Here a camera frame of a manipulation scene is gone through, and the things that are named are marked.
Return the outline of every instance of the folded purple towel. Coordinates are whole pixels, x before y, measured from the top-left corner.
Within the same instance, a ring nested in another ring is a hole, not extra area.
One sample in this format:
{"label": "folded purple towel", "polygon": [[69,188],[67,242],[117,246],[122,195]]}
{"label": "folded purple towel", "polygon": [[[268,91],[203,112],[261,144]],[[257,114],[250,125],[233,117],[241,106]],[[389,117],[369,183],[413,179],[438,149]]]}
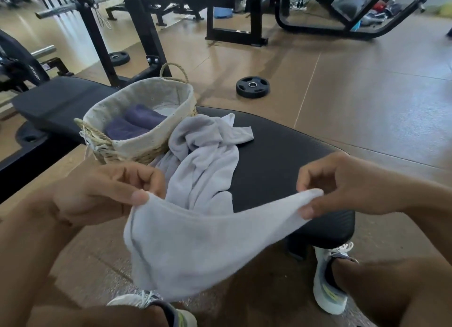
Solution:
{"label": "folded purple towel", "polygon": [[148,131],[150,130],[132,125],[121,116],[114,118],[105,128],[105,134],[113,140],[127,140]]}
{"label": "folded purple towel", "polygon": [[132,125],[151,130],[165,120],[166,116],[145,105],[134,105],[126,110],[124,118]]}

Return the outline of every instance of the woven handle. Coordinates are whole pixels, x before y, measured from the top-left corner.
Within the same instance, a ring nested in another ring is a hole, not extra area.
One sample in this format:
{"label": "woven handle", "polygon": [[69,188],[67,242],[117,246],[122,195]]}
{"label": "woven handle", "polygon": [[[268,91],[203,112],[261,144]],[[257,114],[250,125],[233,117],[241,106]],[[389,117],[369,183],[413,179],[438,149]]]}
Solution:
{"label": "woven handle", "polygon": [[[185,80],[179,79],[179,78],[174,78],[174,77],[163,77],[163,70],[165,70],[165,68],[169,65],[174,65],[176,67],[179,68],[180,71],[182,71],[182,73],[185,76]],[[187,76],[187,73],[185,72],[185,70],[183,69],[183,67],[181,67],[179,64],[176,63],[165,63],[162,65],[162,68],[160,69],[160,77],[161,78],[165,78],[166,80],[172,80],[172,81],[179,81],[182,83],[188,83],[189,82],[189,77]]]}
{"label": "woven handle", "polygon": [[105,144],[107,146],[113,145],[113,141],[108,136],[106,136],[100,130],[90,126],[88,123],[86,123],[82,119],[75,118],[74,122],[77,124],[77,126],[79,126],[81,128],[82,131],[87,131],[91,135],[91,138],[93,139],[93,141],[95,143]]}

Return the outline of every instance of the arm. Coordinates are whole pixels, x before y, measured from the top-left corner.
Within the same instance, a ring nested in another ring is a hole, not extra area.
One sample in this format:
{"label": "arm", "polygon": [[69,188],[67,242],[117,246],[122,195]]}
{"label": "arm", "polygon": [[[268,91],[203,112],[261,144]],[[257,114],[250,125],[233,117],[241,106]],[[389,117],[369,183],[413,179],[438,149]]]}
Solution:
{"label": "arm", "polygon": [[303,166],[298,191],[321,188],[325,195],[300,209],[305,219],[338,210],[383,215],[404,212],[452,264],[452,189],[333,153]]}
{"label": "arm", "polygon": [[55,259],[81,226],[127,215],[131,205],[148,200],[143,190],[164,197],[164,175],[142,164],[120,163],[77,168],[19,203],[0,223],[2,326],[26,325]]}

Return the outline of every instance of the red object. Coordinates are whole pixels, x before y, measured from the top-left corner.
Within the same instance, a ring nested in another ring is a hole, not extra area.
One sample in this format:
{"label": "red object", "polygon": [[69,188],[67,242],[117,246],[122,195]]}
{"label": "red object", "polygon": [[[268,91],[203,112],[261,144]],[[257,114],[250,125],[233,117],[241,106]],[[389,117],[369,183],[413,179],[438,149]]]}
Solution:
{"label": "red object", "polygon": [[374,7],[372,9],[381,13],[383,10],[385,10],[385,8],[386,8],[386,3],[384,3],[383,1],[379,1],[374,5]]}

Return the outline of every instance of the white sneaker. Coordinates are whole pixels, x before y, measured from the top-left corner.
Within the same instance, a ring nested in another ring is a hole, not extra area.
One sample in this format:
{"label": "white sneaker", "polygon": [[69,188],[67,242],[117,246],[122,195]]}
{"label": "white sneaker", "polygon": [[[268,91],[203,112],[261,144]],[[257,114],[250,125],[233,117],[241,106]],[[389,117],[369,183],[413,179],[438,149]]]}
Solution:
{"label": "white sneaker", "polygon": [[326,265],[331,258],[344,258],[357,262],[347,254],[352,248],[352,242],[343,244],[332,250],[314,247],[315,256],[317,258],[317,270],[315,271],[314,276],[314,298],[320,308],[327,313],[333,315],[342,314],[347,305],[348,296],[344,291],[338,290],[326,282]]}
{"label": "white sneaker", "polygon": [[170,327],[198,327],[195,316],[181,309],[174,308],[171,304],[162,300],[161,296],[154,291],[142,291],[141,295],[126,294],[115,297],[107,306],[133,306],[145,309],[151,305],[157,305],[163,309],[170,310],[174,315],[174,323]]}

